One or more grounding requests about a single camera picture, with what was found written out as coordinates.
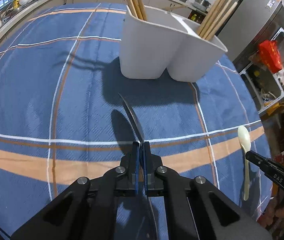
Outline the person's right hand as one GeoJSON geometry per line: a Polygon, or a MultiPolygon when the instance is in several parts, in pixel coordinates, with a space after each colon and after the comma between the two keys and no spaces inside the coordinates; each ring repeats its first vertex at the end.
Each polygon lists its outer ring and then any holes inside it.
{"type": "Polygon", "coordinates": [[[257,222],[274,237],[284,231],[284,194],[278,193],[271,198],[257,222]]]}

